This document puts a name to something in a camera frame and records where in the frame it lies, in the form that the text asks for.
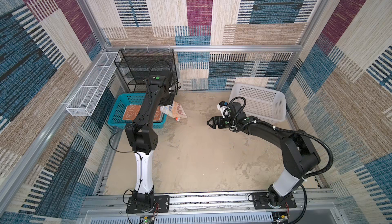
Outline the orange and cream towel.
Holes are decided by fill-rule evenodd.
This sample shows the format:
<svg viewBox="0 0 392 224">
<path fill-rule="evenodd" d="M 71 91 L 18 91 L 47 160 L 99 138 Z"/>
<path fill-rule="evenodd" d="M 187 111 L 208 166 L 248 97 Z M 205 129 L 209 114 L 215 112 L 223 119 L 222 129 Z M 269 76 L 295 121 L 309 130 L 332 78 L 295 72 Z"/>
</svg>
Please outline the orange and cream towel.
<svg viewBox="0 0 392 224">
<path fill-rule="evenodd" d="M 122 116 L 123 121 L 133 121 L 136 119 L 141 109 L 141 105 L 128 105 L 125 108 L 124 114 Z M 162 122 L 163 113 L 157 108 L 154 116 L 154 123 Z"/>
</svg>

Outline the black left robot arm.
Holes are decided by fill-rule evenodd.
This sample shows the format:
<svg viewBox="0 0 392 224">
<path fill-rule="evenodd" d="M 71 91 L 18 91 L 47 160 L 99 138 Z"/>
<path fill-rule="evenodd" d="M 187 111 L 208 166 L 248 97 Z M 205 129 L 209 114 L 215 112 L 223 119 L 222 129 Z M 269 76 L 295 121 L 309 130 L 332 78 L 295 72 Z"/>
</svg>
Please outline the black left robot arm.
<svg viewBox="0 0 392 224">
<path fill-rule="evenodd" d="M 128 214 L 149 213 L 157 209 L 152 177 L 153 154 L 158 144 L 158 135 L 153 129 L 154 117 L 160 106 L 173 102 L 175 95 L 170 91 L 173 85 L 173 72 L 170 70 L 149 72 L 145 85 L 147 91 L 140 111 L 125 128 L 137 166 L 137 183 L 128 200 Z"/>
</svg>

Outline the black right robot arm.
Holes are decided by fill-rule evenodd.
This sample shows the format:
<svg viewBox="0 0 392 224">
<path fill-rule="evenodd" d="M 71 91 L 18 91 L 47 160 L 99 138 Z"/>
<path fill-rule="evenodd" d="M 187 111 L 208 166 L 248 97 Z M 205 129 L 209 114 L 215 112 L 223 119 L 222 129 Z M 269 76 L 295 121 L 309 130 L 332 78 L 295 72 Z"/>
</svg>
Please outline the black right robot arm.
<svg viewBox="0 0 392 224">
<path fill-rule="evenodd" d="M 306 174 L 321 162 L 310 138 L 305 136 L 304 131 L 285 131 L 257 117 L 246 115 L 239 102 L 220 102 L 217 107 L 222 115 L 208 120 L 209 127 L 256 136 L 281 150 L 284 170 L 268 188 L 266 197 L 258 201 L 268 202 L 270 208 L 280 208 L 288 203 L 293 197 L 293 191 L 306 179 Z"/>
</svg>

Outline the white plastic laundry basket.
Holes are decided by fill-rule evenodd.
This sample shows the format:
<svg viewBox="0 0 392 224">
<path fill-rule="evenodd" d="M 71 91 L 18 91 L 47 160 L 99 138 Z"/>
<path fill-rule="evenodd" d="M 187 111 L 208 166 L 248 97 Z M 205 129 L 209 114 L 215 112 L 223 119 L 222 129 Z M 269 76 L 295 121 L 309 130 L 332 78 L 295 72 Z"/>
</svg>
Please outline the white plastic laundry basket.
<svg viewBox="0 0 392 224">
<path fill-rule="evenodd" d="M 234 84 L 230 99 L 241 96 L 246 99 L 244 112 L 270 124 L 286 120 L 285 95 L 273 89 L 244 83 Z"/>
</svg>

